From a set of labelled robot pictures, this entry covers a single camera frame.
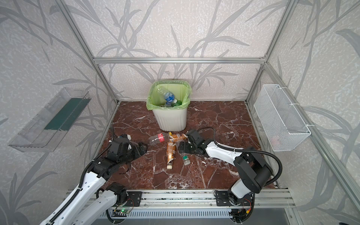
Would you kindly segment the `clear bottle green label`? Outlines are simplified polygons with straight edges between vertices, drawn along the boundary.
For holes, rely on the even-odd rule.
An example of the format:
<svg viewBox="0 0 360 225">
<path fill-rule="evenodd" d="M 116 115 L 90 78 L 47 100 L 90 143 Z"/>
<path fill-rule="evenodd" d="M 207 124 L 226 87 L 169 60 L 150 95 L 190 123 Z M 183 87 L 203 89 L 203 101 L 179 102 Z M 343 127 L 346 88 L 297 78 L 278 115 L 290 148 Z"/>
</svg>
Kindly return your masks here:
<svg viewBox="0 0 360 225">
<path fill-rule="evenodd" d="M 189 157 L 188 157 L 188 155 L 186 153 L 180 153 L 180 156 L 181 156 L 183 164 L 185 166 L 188 166 L 188 165 L 191 164 L 190 159 L 189 159 Z"/>
</svg>

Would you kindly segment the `orange tea bottle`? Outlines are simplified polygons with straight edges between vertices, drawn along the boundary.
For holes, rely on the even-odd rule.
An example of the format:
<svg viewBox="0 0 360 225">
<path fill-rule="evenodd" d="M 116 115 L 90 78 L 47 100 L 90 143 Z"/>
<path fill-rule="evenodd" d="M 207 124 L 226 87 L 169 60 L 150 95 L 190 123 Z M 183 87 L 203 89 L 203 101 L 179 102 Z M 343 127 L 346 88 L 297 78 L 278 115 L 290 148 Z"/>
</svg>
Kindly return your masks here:
<svg viewBox="0 0 360 225">
<path fill-rule="evenodd" d="M 181 141 L 186 141 L 187 140 L 187 136 L 183 133 L 176 133 L 173 134 L 172 132 L 168 133 L 168 137 L 169 140 L 173 143 L 177 143 L 177 142 L 181 142 Z"/>
</svg>

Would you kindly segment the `brown coffee bottle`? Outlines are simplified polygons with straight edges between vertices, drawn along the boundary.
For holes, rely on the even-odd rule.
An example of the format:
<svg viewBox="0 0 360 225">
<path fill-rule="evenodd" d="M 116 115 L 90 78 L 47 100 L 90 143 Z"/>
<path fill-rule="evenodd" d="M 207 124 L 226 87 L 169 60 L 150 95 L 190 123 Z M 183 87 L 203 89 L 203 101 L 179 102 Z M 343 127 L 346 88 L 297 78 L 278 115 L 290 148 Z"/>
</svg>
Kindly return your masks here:
<svg viewBox="0 0 360 225">
<path fill-rule="evenodd" d="M 166 150 L 166 154 L 167 154 L 167 166 L 166 168 L 168 170 L 171 170 L 173 168 L 173 161 L 175 159 L 175 152 L 176 152 L 176 145 L 174 142 L 169 142 L 167 144 L 167 150 Z"/>
</svg>

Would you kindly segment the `clear bottle pink label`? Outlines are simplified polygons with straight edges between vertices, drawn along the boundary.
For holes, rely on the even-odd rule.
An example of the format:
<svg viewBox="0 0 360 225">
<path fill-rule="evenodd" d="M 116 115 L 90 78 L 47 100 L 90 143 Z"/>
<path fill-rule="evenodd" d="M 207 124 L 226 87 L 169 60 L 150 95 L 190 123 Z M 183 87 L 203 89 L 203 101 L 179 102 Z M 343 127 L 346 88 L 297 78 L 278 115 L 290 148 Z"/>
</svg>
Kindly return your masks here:
<svg viewBox="0 0 360 225">
<path fill-rule="evenodd" d="M 159 133 L 149 138 L 149 145 L 157 145 L 160 143 L 167 143 L 170 141 L 170 133 Z"/>
</svg>

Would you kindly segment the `clear bottle blue label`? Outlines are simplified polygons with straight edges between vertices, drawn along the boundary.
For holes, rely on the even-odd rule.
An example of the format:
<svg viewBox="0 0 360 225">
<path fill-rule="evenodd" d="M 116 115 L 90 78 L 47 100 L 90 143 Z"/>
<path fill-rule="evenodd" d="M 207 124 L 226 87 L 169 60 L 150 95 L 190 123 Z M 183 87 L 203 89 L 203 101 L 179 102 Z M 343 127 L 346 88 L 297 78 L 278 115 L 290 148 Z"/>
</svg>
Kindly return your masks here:
<svg viewBox="0 0 360 225">
<path fill-rule="evenodd" d="M 163 86 L 157 87 L 157 93 L 163 97 L 167 106 L 174 106 L 178 102 L 175 95 Z"/>
</svg>

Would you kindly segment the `green soda bottle yellow cap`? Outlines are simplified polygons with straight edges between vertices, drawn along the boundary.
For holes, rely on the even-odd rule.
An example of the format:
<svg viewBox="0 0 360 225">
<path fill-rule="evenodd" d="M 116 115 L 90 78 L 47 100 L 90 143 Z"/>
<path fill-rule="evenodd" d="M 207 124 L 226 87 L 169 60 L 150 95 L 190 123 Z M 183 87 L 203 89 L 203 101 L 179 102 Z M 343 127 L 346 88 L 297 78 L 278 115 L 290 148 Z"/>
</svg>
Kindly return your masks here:
<svg viewBox="0 0 360 225">
<path fill-rule="evenodd" d="M 182 102 L 177 100 L 176 102 L 174 102 L 174 104 L 172 105 L 173 107 L 178 107 L 178 106 L 181 106 L 182 105 Z"/>
</svg>

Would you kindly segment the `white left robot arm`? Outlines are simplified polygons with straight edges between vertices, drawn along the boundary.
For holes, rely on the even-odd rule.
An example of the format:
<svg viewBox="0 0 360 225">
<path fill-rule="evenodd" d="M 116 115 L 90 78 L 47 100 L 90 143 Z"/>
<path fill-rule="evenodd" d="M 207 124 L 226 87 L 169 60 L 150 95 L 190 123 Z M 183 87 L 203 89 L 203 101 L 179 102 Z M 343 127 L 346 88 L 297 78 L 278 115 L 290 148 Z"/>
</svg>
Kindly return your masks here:
<svg viewBox="0 0 360 225">
<path fill-rule="evenodd" d="M 91 197 L 118 172 L 123 165 L 145 155 L 148 145 L 131 141 L 130 135 L 113 139 L 107 148 L 93 159 L 83 170 L 78 186 L 46 219 L 43 225 L 90 225 L 103 212 L 129 200 L 127 189 L 119 183 L 110 184 L 100 197 L 87 205 Z"/>
</svg>

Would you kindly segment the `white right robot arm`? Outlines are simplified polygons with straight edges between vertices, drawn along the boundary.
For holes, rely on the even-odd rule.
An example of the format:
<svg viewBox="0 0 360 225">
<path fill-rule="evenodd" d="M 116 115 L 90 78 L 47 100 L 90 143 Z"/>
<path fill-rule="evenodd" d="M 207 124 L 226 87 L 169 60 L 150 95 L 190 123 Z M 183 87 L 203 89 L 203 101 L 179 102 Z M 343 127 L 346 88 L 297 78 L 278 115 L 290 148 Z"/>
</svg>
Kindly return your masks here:
<svg viewBox="0 0 360 225">
<path fill-rule="evenodd" d="M 206 158 L 216 158 L 236 167 L 239 180 L 228 190 L 228 199 L 233 205 L 240 204 L 248 194 L 258 194 L 263 187 L 276 181 L 278 174 L 273 174 L 272 167 L 264 159 L 264 155 L 274 155 L 258 151 L 252 146 L 236 148 L 221 144 L 213 139 L 206 139 L 200 134 L 200 129 L 191 129 L 185 136 L 187 141 L 181 144 L 186 154 L 198 155 Z"/>
</svg>

